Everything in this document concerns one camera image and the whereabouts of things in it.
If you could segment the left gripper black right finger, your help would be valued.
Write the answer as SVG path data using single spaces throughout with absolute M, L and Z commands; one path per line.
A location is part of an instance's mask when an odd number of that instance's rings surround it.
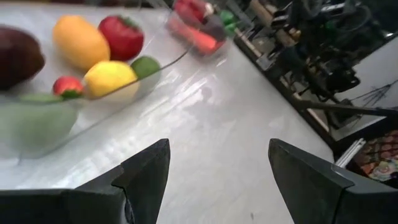
M 268 158 L 295 224 L 398 224 L 398 189 L 280 139 L 269 141 Z

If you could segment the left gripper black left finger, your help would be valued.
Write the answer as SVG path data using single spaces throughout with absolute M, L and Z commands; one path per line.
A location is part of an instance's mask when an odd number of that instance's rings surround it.
M 0 224 L 156 224 L 169 165 L 160 139 L 75 189 L 0 190 Z

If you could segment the yellow lemon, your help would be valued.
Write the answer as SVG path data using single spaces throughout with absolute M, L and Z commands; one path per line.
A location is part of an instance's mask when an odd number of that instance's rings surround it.
M 86 72 L 83 82 L 86 98 L 110 102 L 132 100 L 141 85 L 127 63 L 115 60 L 95 64 Z

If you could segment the green lime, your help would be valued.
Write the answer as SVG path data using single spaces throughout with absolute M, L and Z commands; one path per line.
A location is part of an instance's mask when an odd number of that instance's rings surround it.
M 153 57 L 141 56 L 131 64 L 138 79 L 144 79 L 160 70 L 160 63 Z

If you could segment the small red strawberry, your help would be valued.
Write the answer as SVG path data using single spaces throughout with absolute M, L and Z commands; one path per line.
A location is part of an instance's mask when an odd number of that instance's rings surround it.
M 54 95 L 61 96 L 64 99 L 79 98 L 83 96 L 83 90 L 81 81 L 72 76 L 58 78 L 52 88 Z

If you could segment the green avocado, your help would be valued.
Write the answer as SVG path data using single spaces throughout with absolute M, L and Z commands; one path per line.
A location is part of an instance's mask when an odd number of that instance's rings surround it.
M 0 158 L 36 158 L 66 138 L 78 118 L 75 106 L 51 93 L 0 96 Z

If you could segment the red round fruit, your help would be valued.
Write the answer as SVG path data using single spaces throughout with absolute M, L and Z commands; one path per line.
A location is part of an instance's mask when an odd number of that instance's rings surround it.
M 127 61 L 138 56 L 144 46 L 144 32 L 130 17 L 105 17 L 98 26 L 111 51 L 111 60 Z

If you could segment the orange mango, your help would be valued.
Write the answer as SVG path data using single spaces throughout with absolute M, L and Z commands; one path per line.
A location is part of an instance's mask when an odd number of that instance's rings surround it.
M 81 70 L 89 70 L 110 59 L 110 48 L 104 35 L 78 15 L 61 16 L 52 29 L 52 40 L 61 56 Z

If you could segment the red chili pepper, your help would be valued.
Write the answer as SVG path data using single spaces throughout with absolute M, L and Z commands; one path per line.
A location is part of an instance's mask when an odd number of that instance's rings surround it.
M 177 17 L 172 17 L 167 21 L 167 28 L 174 37 L 203 55 L 214 54 L 226 43 L 225 40 L 216 41 L 212 36 L 186 25 Z

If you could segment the purple onion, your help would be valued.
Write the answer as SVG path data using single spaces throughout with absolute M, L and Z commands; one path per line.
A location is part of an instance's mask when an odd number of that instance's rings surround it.
M 212 36 L 218 42 L 226 39 L 223 21 L 217 15 L 211 14 L 206 16 L 201 30 Z

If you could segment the dark maroon mango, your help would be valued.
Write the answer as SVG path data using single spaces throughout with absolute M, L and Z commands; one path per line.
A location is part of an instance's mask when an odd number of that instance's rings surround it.
M 0 25 L 0 91 L 34 78 L 44 65 L 40 44 L 33 35 Z

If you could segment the red bell pepper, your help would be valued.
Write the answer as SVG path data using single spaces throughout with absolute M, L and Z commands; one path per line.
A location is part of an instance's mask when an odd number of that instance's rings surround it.
M 182 19 L 189 22 L 203 22 L 205 18 L 204 0 L 176 0 L 173 9 Z

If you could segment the green bell pepper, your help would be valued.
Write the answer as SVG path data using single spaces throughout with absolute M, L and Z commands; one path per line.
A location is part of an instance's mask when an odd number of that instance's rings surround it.
M 218 13 L 218 15 L 223 23 L 224 30 L 227 33 L 227 35 L 230 37 L 234 36 L 235 29 L 237 27 L 237 20 L 236 20 L 234 14 L 228 10 L 221 10 Z

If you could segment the colourful patterned mat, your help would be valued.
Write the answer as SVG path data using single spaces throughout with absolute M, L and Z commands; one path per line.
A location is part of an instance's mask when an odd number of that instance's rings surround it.
M 398 129 L 368 141 L 346 168 L 398 189 Z

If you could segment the black metal table frame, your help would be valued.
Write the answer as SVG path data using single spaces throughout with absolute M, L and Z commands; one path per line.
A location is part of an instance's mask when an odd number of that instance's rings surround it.
M 238 29 L 234 30 L 234 43 L 242 51 L 242 53 L 251 61 L 251 63 L 262 73 L 263 76 L 274 86 L 274 88 L 284 97 L 286 101 L 296 110 L 296 112 L 310 125 L 310 127 L 324 140 L 324 142 L 332 150 L 333 155 L 338 157 L 342 155 L 343 148 L 347 147 L 349 143 L 359 138 L 372 140 L 376 137 L 382 136 L 385 133 L 398 130 L 398 111 L 382 108 L 358 108 L 355 106 L 345 105 L 329 105 L 326 103 L 315 103 L 308 100 L 300 100 L 285 85 L 284 82 L 277 78 L 273 78 L 270 72 L 263 70 L 257 63 L 260 58 L 258 52 L 248 38 Z M 355 131 L 344 138 L 336 140 L 327 130 L 327 126 L 316 117 L 312 112 L 313 109 L 324 110 L 327 112 L 334 111 L 344 114 L 360 114 L 380 116 L 382 119 L 375 121 L 372 124 Z

